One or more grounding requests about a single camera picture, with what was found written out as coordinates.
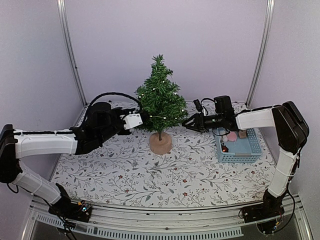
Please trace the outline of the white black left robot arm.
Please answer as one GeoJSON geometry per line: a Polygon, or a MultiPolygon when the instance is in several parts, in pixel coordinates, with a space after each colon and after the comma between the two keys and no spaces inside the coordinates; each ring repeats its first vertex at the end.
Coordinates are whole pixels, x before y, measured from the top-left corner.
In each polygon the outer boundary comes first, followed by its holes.
{"type": "Polygon", "coordinates": [[[114,135],[124,135],[142,123],[134,109],[112,108],[107,102],[90,106],[79,126],[64,130],[24,131],[6,124],[0,133],[0,181],[14,184],[36,195],[63,216],[74,213],[74,205],[58,184],[45,180],[20,162],[37,155],[85,155],[103,146],[114,135]]]}

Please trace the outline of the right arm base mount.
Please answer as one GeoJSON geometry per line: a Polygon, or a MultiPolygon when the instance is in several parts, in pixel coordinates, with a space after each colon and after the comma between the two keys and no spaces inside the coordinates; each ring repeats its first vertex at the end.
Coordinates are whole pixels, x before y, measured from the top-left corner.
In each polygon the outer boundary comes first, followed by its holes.
{"type": "Polygon", "coordinates": [[[274,234],[284,218],[284,208],[268,211],[263,204],[245,206],[238,212],[238,217],[245,223],[256,223],[257,229],[264,235],[274,234]]]}

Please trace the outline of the dark red bauble ornament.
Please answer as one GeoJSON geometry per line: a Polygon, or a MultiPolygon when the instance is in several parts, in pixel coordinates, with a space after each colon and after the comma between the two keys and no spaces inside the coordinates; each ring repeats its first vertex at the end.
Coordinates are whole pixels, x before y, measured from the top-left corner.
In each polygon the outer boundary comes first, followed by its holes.
{"type": "Polygon", "coordinates": [[[221,146],[221,150],[222,150],[222,152],[224,152],[224,153],[228,153],[228,152],[229,152],[228,147],[225,146],[225,145],[222,145],[222,146],[221,146]]]}

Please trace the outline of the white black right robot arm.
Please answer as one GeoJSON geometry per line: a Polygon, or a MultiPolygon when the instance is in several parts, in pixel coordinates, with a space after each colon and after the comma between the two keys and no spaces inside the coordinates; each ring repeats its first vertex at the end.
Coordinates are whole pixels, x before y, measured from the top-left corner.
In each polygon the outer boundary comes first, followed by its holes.
{"type": "Polygon", "coordinates": [[[299,168],[301,151],[310,133],[309,126],[292,101],[235,113],[227,95],[212,99],[215,114],[207,115],[199,100],[194,100],[197,113],[182,122],[182,126],[196,132],[223,128],[230,132],[252,128],[273,128],[279,146],[276,168],[270,185],[263,194],[262,204],[244,207],[244,219],[269,218],[283,214],[282,201],[289,193],[290,181],[299,168]]]}

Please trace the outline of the small green christmas tree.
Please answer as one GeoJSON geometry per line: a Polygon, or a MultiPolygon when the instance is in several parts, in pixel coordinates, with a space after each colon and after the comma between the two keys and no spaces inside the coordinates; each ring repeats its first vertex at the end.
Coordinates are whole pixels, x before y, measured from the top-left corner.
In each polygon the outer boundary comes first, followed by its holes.
{"type": "Polygon", "coordinates": [[[149,148],[156,155],[172,149],[172,137],[165,130],[181,125],[188,116],[187,103],[180,87],[171,81],[174,71],[165,65],[162,54],[152,57],[151,72],[135,91],[147,119],[140,126],[151,133],[149,148]]]}

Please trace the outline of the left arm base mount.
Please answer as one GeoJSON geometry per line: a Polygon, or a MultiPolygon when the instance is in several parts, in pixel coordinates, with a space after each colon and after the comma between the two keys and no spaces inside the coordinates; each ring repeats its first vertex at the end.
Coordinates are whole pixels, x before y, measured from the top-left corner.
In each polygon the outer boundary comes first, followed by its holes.
{"type": "Polygon", "coordinates": [[[48,212],[61,218],[88,223],[92,214],[92,205],[84,200],[73,203],[69,199],[60,199],[49,207],[48,212]]]}

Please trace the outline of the light blue plastic basket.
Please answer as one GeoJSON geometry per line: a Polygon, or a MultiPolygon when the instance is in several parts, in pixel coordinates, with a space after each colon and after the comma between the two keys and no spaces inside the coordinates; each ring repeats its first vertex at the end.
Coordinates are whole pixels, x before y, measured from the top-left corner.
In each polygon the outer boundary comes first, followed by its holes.
{"type": "Polygon", "coordinates": [[[224,128],[212,129],[217,148],[219,163],[255,163],[262,155],[262,149],[254,128],[247,129],[247,137],[239,138],[235,142],[222,142],[222,136],[226,136],[224,128]],[[227,146],[229,151],[222,152],[222,146],[227,146]]]}

